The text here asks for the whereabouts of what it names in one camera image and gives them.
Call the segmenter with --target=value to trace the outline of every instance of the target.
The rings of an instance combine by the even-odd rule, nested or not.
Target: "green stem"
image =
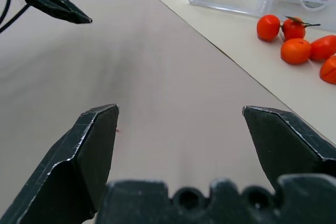
[[[309,24],[309,23],[306,23],[305,25],[305,28],[306,27],[310,27],[310,26],[320,26],[321,24]]]

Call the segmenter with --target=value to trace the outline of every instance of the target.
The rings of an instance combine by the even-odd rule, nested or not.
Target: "cherry tomato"
[[[289,64],[302,64],[308,61],[311,45],[304,39],[287,40],[281,47],[281,58]]]
[[[312,60],[326,60],[329,57],[336,54],[336,36],[329,35],[318,40],[315,40],[311,44],[311,56]]]
[[[274,40],[280,31],[280,20],[274,15],[262,17],[257,24],[258,37],[265,41]]]
[[[286,19],[282,25],[282,32],[286,41],[289,39],[303,39],[306,35],[306,26],[300,22]]]
[[[320,78],[331,84],[336,84],[336,56],[325,61],[320,71]]]

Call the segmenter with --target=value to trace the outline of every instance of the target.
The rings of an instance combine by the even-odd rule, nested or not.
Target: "tomato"
[[[258,37],[265,41],[274,40],[280,31],[280,20],[274,15],[262,17],[257,24]]]
[[[289,64],[301,64],[308,61],[311,45],[304,39],[287,40],[281,47],[281,58]]]
[[[325,61],[321,70],[320,78],[331,84],[336,84],[336,56]]]
[[[282,32],[286,41],[289,39],[303,39],[306,35],[306,26],[303,23],[286,19],[282,25]]]
[[[311,44],[311,56],[312,60],[326,60],[329,57],[336,54],[336,36],[329,35],[318,40],[315,40]]]

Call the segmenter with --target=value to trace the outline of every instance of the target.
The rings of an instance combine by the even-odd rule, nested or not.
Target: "table surface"
[[[282,102],[159,0],[71,1],[93,24],[31,8],[0,35],[0,216],[80,113],[108,103],[120,106],[109,180],[271,189],[241,110]]]
[[[322,135],[336,143],[336,87],[320,80],[321,63],[286,64],[280,58],[280,38],[273,44],[257,38],[257,18],[191,6],[188,0],[161,1]],[[328,31],[307,29],[306,39],[314,41],[329,34]]]

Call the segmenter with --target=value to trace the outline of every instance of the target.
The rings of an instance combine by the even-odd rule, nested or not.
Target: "tomato stem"
[[[305,23],[305,28],[306,27],[310,27],[310,26],[320,26],[321,24],[309,24],[309,23]]]
[[[309,26],[320,26],[320,25],[321,25],[321,24],[310,24],[310,23],[305,23],[305,22],[302,22],[302,21],[298,20],[297,18],[293,18],[293,17],[289,17],[289,16],[285,16],[285,17],[288,18],[288,19],[290,19],[290,20],[293,20],[294,22],[303,24],[305,27],[309,27]]]

